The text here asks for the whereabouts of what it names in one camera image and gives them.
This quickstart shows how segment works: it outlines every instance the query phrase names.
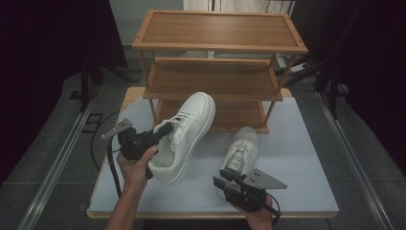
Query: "sneaker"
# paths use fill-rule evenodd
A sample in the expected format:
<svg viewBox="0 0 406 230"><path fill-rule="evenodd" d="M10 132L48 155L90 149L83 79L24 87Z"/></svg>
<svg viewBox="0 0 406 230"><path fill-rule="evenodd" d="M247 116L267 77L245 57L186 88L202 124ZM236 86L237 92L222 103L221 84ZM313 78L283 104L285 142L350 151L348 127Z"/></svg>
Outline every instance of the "sneaker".
<svg viewBox="0 0 406 230"><path fill-rule="evenodd" d="M257 162L258 144L259 138L257 133L251 127L242 127L236 133L234 142L229 147L220 169L229 169L245 177L254 169ZM228 187L239 191L239 186L235 182L230 182L221 176L219 178L223 180ZM217 192L224 197L223 191L217 190Z"/></svg>
<svg viewBox="0 0 406 230"><path fill-rule="evenodd" d="M211 127L214 114L213 98L197 92L183 103L174 117L155 127L154 132L166 123L173 124L173 132L161 139L159 153L148 162L149 169L158 180L176 184L183 178L193 149Z"/></svg>

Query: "wooden shoe rack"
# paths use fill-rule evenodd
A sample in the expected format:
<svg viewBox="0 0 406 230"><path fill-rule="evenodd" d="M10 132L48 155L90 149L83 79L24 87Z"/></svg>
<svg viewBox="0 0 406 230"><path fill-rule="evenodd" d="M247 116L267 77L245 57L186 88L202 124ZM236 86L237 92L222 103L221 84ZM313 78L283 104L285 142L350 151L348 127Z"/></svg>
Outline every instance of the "wooden shoe rack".
<svg viewBox="0 0 406 230"><path fill-rule="evenodd" d="M133 44L139 50L156 124L177 113L193 93L215 100L211 131L235 132L252 127L267 133L275 102L296 55L307 49L287 14L205 11L148 11ZM221 51L271 54L269 59L214 57L157 57L154 51ZM145 51L151 51L148 66ZM290 54L282 77L273 70L276 54ZM155 110L152 100L158 100ZM272 102L263 110L262 102Z"/></svg>

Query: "black strap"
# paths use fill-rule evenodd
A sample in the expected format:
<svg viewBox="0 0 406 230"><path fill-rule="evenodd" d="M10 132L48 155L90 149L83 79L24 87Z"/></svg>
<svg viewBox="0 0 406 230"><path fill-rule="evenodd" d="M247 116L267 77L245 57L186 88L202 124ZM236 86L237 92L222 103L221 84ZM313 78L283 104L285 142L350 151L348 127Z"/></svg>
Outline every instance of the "black strap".
<svg viewBox="0 0 406 230"><path fill-rule="evenodd" d="M114 184L116 185L116 190L117 190L117 195L120 197L120 196L122 196L122 188L120 187L119 176L117 175L116 167L114 165L112 143L113 143L113 137L110 137L110 139L108 140L108 147L107 147L107 160L108 160L108 165L110 166L110 171L113 174Z"/></svg>

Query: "table surface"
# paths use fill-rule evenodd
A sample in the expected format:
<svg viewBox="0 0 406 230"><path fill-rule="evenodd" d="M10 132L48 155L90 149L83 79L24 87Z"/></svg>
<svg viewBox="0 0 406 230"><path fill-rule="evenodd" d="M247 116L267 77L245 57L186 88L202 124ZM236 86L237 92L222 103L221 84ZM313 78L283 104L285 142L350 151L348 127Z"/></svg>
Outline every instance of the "table surface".
<svg viewBox="0 0 406 230"><path fill-rule="evenodd" d="M142 87L131 87L124 98L119 121L129 119L137 130L150 130L152 116ZM283 90L268 125L271 132L259 134L256 168L287 185L267 190L281 205L283 218L332 218L339 211L317 153L311 143L294 98ZM267 109L270 103L263 103ZM218 195L213 176L232 143L233 133L207 133L196 146L183 180L167 185L148 181L139 204L140 219L242 219L244 216ZM113 141L113 150L119 144ZM123 178L118 170L121 184ZM87 215L106 219L118 200L111 171L104 160Z"/></svg>

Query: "shoe rack leg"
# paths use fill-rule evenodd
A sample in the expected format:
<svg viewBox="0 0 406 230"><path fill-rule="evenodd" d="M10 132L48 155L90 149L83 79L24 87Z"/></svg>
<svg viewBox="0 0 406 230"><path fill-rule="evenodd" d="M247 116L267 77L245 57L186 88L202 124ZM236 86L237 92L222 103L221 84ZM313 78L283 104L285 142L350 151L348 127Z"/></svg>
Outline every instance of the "shoe rack leg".
<svg viewBox="0 0 406 230"><path fill-rule="evenodd" d="M140 56L141 56L141 67L143 68L143 73L144 73L144 80L146 81L146 88L149 89L149 80L148 80L148 68L147 68L147 62L146 62L146 57L144 55L144 51L140 51Z"/></svg>
<svg viewBox="0 0 406 230"><path fill-rule="evenodd" d="M272 109L274 109L275 103L276 102L272 102L268 108L268 111L266 112L265 120L263 121L264 126L266 126L268 124L268 120L269 120L269 117L271 116Z"/></svg>
<svg viewBox="0 0 406 230"><path fill-rule="evenodd" d="M271 63L270 63L271 66L274 65L274 61L275 61L276 58L277 58L277 54L272 54L272 56L271 56Z"/></svg>
<svg viewBox="0 0 406 230"><path fill-rule="evenodd" d="M149 107L151 108L152 112L152 117L153 117L153 123L158 124L158 118L156 117L156 112L155 112L155 107L153 106L153 101L152 99L149 99Z"/></svg>
<svg viewBox="0 0 406 230"><path fill-rule="evenodd" d="M284 83L286 82L286 78L289 75L290 72L290 68L292 68L293 63L295 62L297 55L292 55L292 57L290 57L289 63L286 66L286 69L283 71L283 75L282 78L279 82L278 88L277 88L277 92L280 92Z"/></svg>

